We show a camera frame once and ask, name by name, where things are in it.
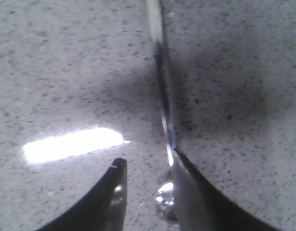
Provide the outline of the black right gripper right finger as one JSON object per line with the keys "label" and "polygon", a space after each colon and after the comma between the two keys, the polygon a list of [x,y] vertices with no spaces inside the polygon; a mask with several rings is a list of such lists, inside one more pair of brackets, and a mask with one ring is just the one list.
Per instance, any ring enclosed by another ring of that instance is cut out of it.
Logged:
{"label": "black right gripper right finger", "polygon": [[274,231],[217,190],[178,150],[174,150],[173,196],[182,231]]}

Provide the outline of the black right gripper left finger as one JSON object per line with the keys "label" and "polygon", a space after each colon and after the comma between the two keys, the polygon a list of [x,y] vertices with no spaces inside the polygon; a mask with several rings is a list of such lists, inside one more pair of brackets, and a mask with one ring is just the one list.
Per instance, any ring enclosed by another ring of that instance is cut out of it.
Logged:
{"label": "black right gripper left finger", "polygon": [[40,231],[121,231],[127,207],[127,161],[116,158],[100,180]]}

